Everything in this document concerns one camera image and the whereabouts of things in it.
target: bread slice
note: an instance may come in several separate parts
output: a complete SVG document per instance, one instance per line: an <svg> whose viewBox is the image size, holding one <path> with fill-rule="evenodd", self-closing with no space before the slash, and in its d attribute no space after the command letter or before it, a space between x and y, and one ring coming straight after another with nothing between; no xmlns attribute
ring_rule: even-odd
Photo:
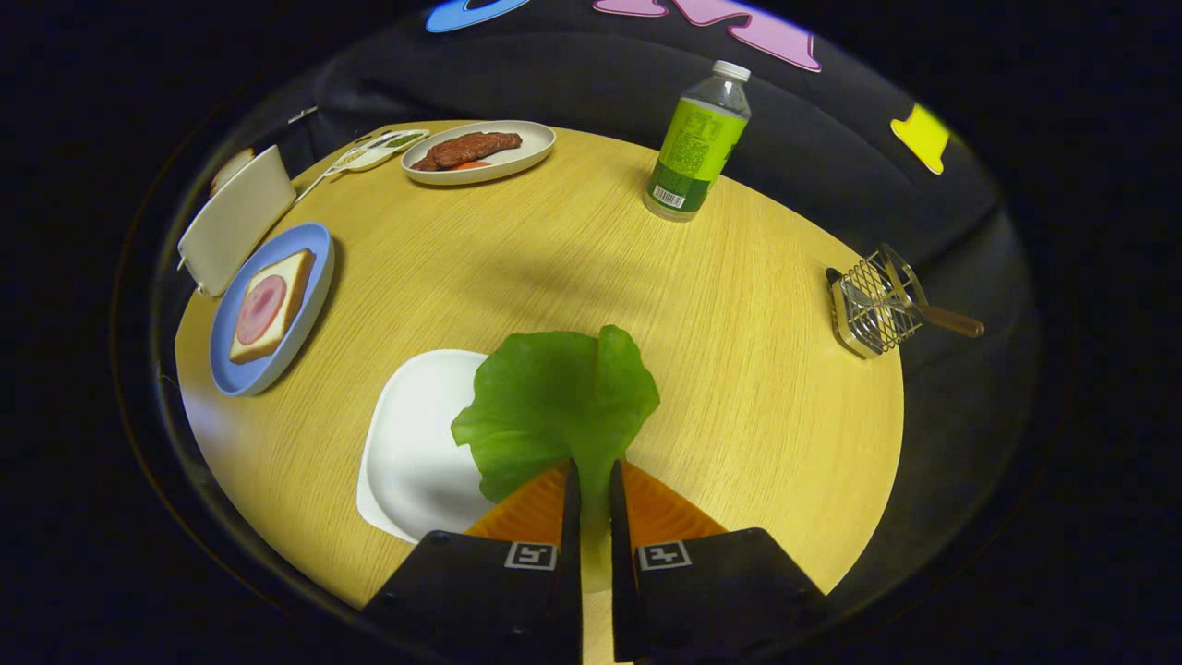
<svg viewBox="0 0 1182 665"><path fill-rule="evenodd" d="M279 343L284 341L284 337L287 335L287 328L291 327L292 322L296 320L296 314L299 313L299 307L304 302L304 289L307 286L307 278L312 273L312 266L314 263L316 254L312 253L311 249L300 249L294 254L273 262L254 273L254 276L251 278L251 282L247 283L246 295L249 295L260 281L272 274L282 276L287 288L284 293L284 300L279 305L279 311L275 312L271 324L258 340L251 343L249 345L241 344L238 340L238 327L235 325L234 334L230 337L230 363L234 365L243 365L251 363L252 360L259 360L260 358L266 358L275 353L275 350L279 348ZM241 307L246 306L247 302L246 295L242 295L242 305L240 305L239 308L240 314Z"/></svg>
<svg viewBox="0 0 1182 665"><path fill-rule="evenodd" d="M229 178L238 175L238 171L246 168L246 164L251 163L253 158L254 149L246 148L245 150L240 150L236 155L230 157L229 161L222 164L222 167L217 169L217 172L214 174L213 181L209 182L209 197L213 198L216 196L217 191L221 191L221 188L229 182Z"/></svg>

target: pink letter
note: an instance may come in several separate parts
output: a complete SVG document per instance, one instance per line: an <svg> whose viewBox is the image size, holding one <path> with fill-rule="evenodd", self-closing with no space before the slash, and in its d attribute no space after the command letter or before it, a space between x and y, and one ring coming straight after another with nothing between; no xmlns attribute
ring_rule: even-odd
<svg viewBox="0 0 1182 665"><path fill-rule="evenodd" d="M608 14L626 17L663 17L669 13L669 9L654 0L599 0L591 7Z"/></svg>
<svg viewBox="0 0 1182 665"><path fill-rule="evenodd" d="M820 63L812 57L812 34L782 19L730 0L674 0L674 2L694 25L710 25L746 14L746 25L727 30L732 37L800 69L820 71Z"/></svg>

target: wooden table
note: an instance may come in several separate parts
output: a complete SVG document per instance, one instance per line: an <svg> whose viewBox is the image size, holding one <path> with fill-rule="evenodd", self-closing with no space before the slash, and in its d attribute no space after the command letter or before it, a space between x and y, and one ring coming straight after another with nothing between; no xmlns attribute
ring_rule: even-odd
<svg viewBox="0 0 1182 665"><path fill-rule="evenodd" d="M499 181L426 187L391 159L297 203L268 237L324 223L336 279L304 350L258 397L214 387L219 300L194 292L176 361L214 477L275 550L362 607L411 550L356 508L394 371L430 350L491 353L512 332L615 322L661 391L629 459L723 526L767 529L827 593L878 524L903 428L898 354L863 361L833 335L825 267L858 256L727 177L691 222L662 220L641 200L652 150L557 131L553 154ZM586 663L611 663L609 595L584 599Z"/></svg>

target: water bottle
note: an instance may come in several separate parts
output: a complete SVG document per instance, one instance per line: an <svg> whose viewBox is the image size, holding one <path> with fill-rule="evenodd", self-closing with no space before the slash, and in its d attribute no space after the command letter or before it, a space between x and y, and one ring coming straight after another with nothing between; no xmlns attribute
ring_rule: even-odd
<svg viewBox="0 0 1182 665"><path fill-rule="evenodd" d="M742 84L751 71L717 60L714 74L681 93L644 193L654 213L694 219L751 119Z"/></svg>

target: steak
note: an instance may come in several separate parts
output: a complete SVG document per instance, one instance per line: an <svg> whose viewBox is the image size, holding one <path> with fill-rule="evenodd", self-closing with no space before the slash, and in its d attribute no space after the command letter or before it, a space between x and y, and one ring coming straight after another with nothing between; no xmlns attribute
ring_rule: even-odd
<svg viewBox="0 0 1182 665"><path fill-rule="evenodd" d="M521 136L517 132L473 131L456 136L427 150L427 156L410 168L415 170L444 170L465 162L487 157L493 152L521 146Z"/></svg>

